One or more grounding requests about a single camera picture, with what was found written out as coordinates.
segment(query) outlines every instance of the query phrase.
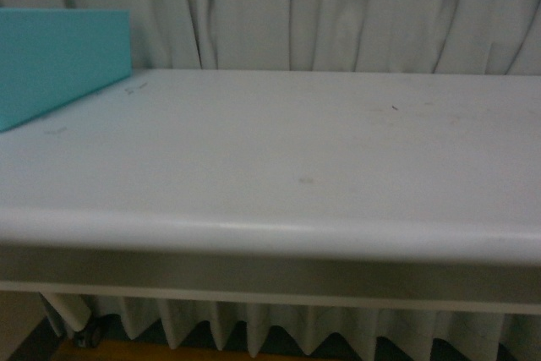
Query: table top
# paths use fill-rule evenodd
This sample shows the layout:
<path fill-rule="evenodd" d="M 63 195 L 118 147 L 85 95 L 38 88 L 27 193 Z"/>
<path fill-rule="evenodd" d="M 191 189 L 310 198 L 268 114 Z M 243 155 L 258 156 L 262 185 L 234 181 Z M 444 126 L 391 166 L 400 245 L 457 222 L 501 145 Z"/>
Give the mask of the table top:
<path fill-rule="evenodd" d="M 147 70 L 0 134 L 0 243 L 541 264 L 541 77 Z"/>

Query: white table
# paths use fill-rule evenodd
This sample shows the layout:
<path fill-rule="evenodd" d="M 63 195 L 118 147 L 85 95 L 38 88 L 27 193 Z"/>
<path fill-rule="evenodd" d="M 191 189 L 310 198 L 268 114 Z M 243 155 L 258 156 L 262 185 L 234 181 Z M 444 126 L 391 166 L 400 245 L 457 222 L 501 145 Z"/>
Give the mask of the white table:
<path fill-rule="evenodd" d="M 0 242 L 541 264 L 541 78 L 154 70 L 0 134 Z"/>
<path fill-rule="evenodd" d="M 540 77 L 140 71 L 0 185 L 5 289 L 541 313 Z"/>

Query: curtain fold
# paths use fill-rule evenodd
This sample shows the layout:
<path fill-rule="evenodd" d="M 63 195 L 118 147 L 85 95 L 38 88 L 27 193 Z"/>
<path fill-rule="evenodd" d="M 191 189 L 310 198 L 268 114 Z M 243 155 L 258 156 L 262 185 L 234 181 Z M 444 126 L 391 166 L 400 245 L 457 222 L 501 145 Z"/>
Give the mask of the curtain fold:
<path fill-rule="evenodd" d="M 136 68 L 541 74 L 540 0 L 0 0 L 126 8 Z"/>
<path fill-rule="evenodd" d="M 471 361 L 496 361 L 500 344 L 520 361 L 541 357 L 541 316 L 433 310 L 364 309 L 290 304 L 242 304 L 199 300 L 86 296 L 94 315 L 118 314 L 129 338 L 135 339 L 161 320 L 171 348 L 178 347 L 201 321 L 210 322 L 216 347 L 222 350 L 234 326 L 247 323 L 246 344 L 258 354 L 278 325 L 311 354 L 332 333 L 341 334 L 364 361 L 374 360 L 378 337 L 387 337 L 413 361 L 430 361 L 434 339 L 449 342 Z M 46 312 L 57 331 L 58 315 Z M 66 325 L 71 336 L 73 332 Z"/>

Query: teal foam block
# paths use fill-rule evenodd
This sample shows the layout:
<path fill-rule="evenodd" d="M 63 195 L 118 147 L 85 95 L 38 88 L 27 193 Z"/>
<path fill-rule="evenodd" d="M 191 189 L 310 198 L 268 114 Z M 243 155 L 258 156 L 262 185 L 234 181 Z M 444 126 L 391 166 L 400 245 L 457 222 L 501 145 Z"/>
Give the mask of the teal foam block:
<path fill-rule="evenodd" d="M 0 8 L 0 131 L 131 72 L 128 11 Z"/>

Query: caster wheel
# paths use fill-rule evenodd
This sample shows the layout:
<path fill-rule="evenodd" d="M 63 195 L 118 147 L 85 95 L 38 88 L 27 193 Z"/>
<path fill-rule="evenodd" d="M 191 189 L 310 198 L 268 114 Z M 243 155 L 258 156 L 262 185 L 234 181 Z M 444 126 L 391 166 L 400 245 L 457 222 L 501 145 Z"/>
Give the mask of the caster wheel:
<path fill-rule="evenodd" d="M 103 338 L 103 327 L 98 319 L 91 319 L 82 331 L 75 333 L 77 347 L 96 348 Z"/>

